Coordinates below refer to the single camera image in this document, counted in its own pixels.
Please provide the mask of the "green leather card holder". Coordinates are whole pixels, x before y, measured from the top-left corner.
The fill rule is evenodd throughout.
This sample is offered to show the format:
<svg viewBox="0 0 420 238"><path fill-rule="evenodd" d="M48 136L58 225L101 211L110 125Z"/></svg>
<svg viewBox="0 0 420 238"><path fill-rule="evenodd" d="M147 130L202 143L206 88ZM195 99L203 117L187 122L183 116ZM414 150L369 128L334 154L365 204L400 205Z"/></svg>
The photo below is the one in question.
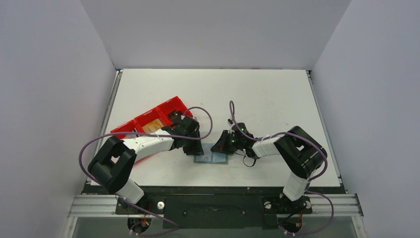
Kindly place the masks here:
<svg viewBox="0 0 420 238"><path fill-rule="evenodd" d="M211 151L212 146L214 146L214 144L203 143L202 149L204 153L202 155L194 156L194 163L227 165L228 155L218 153L218 152L212 152Z"/></svg>

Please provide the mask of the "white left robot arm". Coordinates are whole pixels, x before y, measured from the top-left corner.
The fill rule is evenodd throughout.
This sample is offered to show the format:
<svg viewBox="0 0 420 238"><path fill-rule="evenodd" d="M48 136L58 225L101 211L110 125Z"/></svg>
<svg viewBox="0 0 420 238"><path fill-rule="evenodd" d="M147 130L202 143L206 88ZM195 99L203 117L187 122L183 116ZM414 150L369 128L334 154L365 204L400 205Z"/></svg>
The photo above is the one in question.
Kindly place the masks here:
<svg viewBox="0 0 420 238"><path fill-rule="evenodd" d="M144 191L130 178L134 164L156 153L181 148L186 155L201 155L199 122L190 116L175 116L175 123L154 133L129 139L109 137L88 165L88 173L108 193L128 201L135 213L147 209Z"/></svg>

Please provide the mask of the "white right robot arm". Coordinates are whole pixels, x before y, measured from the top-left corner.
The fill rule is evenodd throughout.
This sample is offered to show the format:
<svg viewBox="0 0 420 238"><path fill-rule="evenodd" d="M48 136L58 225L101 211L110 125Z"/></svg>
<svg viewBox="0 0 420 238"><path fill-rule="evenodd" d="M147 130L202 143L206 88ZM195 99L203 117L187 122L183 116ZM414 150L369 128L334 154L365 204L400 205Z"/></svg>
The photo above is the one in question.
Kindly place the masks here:
<svg viewBox="0 0 420 238"><path fill-rule="evenodd" d="M254 160L268 156L280 156L291 173L283 188L279 205L291 212L299 206L299 199L306 193L312 180L322 164L327 164L326 150L301 127L295 126L287 132L255 138L244 123L224 130L221 137L210 149L212 152L226 155L243 151L245 156Z"/></svg>

